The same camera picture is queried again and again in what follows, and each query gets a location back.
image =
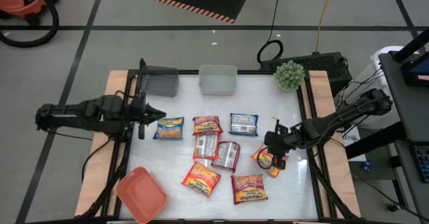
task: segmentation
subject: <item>snack bag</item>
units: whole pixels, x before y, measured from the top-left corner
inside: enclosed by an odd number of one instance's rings
[[[261,151],[264,148],[264,146],[259,147],[259,149],[256,150],[256,152],[252,155],[252,158],[254,160],[257,161],[257,153],[259,153],[259,151]],[[287,161],[288,160],[288,156],[284,156],[283,160]],[[259,155],[259,163],[263,166],[263,167],[268,167],[271,164],[271,160],[273,159],[273,155],[268,153],[267,150],[262,151],[262,153]],[[273,176],[274,178],[277,177],[280,173],[279,168],[276,168],[274,166],[269,167],[269,169],[267,169],[268,174]]]
[[[209,197],[221,175],[195,161],[182,184]]]
[[[194,134],[198,135],[220,135],[223,133],[219,118],[217,116],[194,117]]]
[[[198,135],[195,138],[194,158],[217,160],[219,135]]]
[[[262,174],[231,176],[233,182],[234,205],[245,201],[268,199],[263,189]]]
[[[258,115],[231,113],[230,134],[257,136]]]
[[[228,168],[234,173],[239,161],[240,145],[236,142],[219,142],[218,154],[219,159],[213,160],[212,165]]]
[[[154,139],[182,139],[183,117],[158,120]]]

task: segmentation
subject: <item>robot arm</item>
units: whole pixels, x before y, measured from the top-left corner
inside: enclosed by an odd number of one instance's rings
[[[144,138],[144,125],[165,117],[162,111],[145,104],[145,95],[135,97],[124,105],[117,95],[83,101],[76,105],[45,104],[36,113],[38,129],[49,131],[58,127],[74,127],[103,132],[109,137],[123,139],[131,137],[131,123],[138,122],[139,138]]]
[[[390,111],[391,105],[392,102],[382,90],[371,89],[352,105],[341,107],[326,117],[308,119],[292,126],[290,133],[277,122],[275,131],[268,131],[264,138],[268,152],[273,154],[271,165],[283,170],[286,167],[282,160],[285,153],[296,148],[306,149],[324,144],[339,127],[365,115],[384,115]]]

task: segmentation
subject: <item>white plastic container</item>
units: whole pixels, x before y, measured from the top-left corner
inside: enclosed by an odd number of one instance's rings
[[[227,95],[235,93],[237,67],[226,65],[202,65],[198,71],[198,85],[204,95]]]

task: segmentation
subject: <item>red vacuum cleaner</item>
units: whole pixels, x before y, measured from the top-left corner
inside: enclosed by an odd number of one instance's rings
[[[50,41],[58,31],[60,20],[58,19],[58,12],[54,4],[59,0],[0,0],[0,19],[9,19],[11,17],[20,17],[31,26],[37,26],[40,23],[40,13],[48,8],[52,14],[52,27],[49,32],[40,39],[28,42],[17,42],[6,38],[0,32],[0,41],[15,47],[29,48],[39,46]]]

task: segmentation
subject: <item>orange plastic tray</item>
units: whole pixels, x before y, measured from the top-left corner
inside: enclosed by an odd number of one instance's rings
[[[116,192],[138,223],[148,223],[167,205],[167,195],[143,167],[123,178]]]

